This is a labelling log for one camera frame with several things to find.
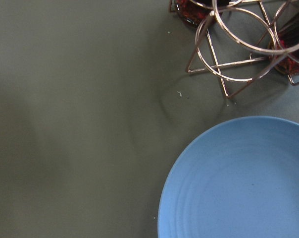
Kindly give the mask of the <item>tea bottle middle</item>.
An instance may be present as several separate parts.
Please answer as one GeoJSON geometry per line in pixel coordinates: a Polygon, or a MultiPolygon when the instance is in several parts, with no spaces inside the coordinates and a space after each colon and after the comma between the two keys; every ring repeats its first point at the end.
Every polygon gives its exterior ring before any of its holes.
{"type": "Polygon", "coordinates": [[[174,0],[178,17],[191,27],[198,27],[206,19],[212,8],[212,0],[174,0]]]}

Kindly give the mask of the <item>blue round plate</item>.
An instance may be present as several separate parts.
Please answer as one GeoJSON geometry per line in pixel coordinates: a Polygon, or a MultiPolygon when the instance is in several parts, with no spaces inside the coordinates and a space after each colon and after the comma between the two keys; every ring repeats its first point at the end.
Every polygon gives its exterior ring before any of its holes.
{"type": "Polygon", "coordinates": [[[197,137],[163,187],[160,238],[299,238],[299,124],[229,120],[197,137]]]}

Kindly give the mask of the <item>tea bottle near plate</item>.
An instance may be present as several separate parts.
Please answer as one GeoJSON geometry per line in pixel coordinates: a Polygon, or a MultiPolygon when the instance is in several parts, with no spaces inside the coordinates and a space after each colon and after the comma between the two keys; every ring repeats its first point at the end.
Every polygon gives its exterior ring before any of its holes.
{"type": "Polygon", "coordinates": [[[273,49],[287,50],[287,56],[275,68],[290,76],[299,76],[299,0],[288,0],[276,11],[273,18],[276,44],[273,49]]]}

